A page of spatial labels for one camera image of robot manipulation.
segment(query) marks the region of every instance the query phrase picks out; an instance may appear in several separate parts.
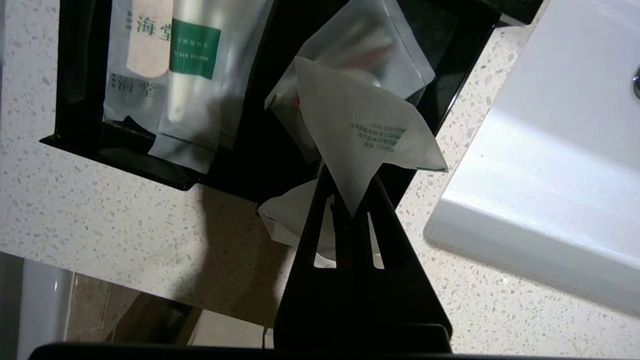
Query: white sink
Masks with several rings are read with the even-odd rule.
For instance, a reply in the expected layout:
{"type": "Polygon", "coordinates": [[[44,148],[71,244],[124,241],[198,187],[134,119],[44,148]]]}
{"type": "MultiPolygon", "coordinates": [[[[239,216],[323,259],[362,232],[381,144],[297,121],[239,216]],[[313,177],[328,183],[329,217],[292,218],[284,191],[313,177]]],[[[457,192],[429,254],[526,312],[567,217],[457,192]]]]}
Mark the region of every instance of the white sink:
{"type": "Polygon", "coordinates": [[[552,0],[425,227],[640,315],[640,1],[552,0]]]}

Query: speckled countertop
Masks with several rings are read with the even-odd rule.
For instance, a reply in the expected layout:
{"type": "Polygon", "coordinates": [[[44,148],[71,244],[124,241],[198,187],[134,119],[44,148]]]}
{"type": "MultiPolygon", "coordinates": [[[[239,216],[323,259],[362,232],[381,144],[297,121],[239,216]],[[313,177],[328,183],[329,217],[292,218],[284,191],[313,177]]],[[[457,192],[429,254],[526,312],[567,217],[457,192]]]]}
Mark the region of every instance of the speckled countertop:
{"type": "MultiPolygon", "coordinates": [[[[255,205],[180,192],[39,143],[53,133],[58,2],[7,0],[0,251],[258,323],[294,252],[255,205]]],[[[498,29],[439,133],[452,173],[534,26],[498,29]]],[[[419,172],[397,214],[454,327],[457,352],[634,357],[640,320],[434,249],[422,229],[451,174],[419,172]]]]}

